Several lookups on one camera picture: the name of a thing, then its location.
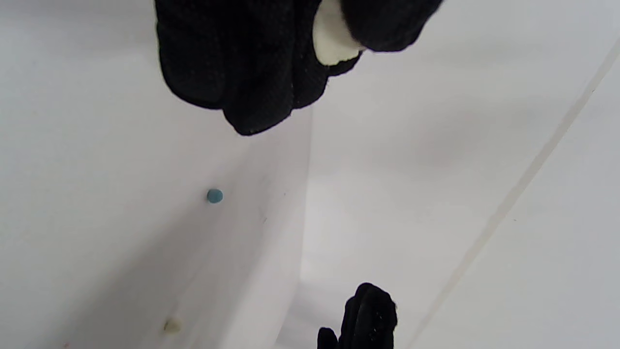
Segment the small blue ball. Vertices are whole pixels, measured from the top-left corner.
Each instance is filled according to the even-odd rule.
[[[206,199],[212,204],[217,204],[224,199],[224,193],[219,189],[210,189],[206,194]]]

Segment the black glove fingers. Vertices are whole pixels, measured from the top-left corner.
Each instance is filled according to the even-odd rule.
[[[286,119],[293,108],[295,10],[289,0],[244,3],[249,69],[224,115],[239,134],[253,135]]]
[[[332,329],[322,327],[317,338],[317,349],[336,349],[338,338]]]
[[[442,0],[341,0],[351,35],[376,52],[412,45]]]
[[[361,284],[345,305],[338,349],[393,349],[396,323],[390,295],[375,285]]]
[[[170,90],[192,104],[219,109],[226,73],[219,30],[208,7],[196,0],[157,0],[159,61]]]

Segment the black fuzzy glove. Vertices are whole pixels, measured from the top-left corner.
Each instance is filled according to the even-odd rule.
[[[312,33],[320,3],[155,0],[166,84],[184,101],[223,109],[241,135],[277,125],[292,109],[319,99],[328,77],[351,70],[360,57],[319,62]],[[381,51],[412,44],[439,3],[342,0],[337,5],[360,48]]]
[[[390,295],[372,284],[361,284],[347,301],[340,338],[321,328],[317,349],[393,349],[396,305]]]

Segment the gloved hand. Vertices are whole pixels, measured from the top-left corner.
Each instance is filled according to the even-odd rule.
[[[390,295],[372,284],[361,284],[347,301],[340,338],[321,328],[317,349],[393,349],[396,305]]]
[[[441,3],[323,1],[155,0],[166,84],[184,101],[223,109],[239,134],[257,134],[319,99],[328,77],[351,70],[364,48],[412,44]],[[331,59],[321,63],[316,47]],[[334,50],[348,53],[339,60]]]

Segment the white surface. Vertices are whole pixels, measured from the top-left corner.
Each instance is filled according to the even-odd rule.
[[[620,346],[620,61],[415,349]]]
[[[278,338],[312,348],[363,281],[410,347],[452,272],[620,34],[620,2],[446,1],[315,105],[301,285]]]
[[[173,97],[150,0],[3,0],[0,52],[0,347],[269,347],[298,280],[309,111],[241,138]]]

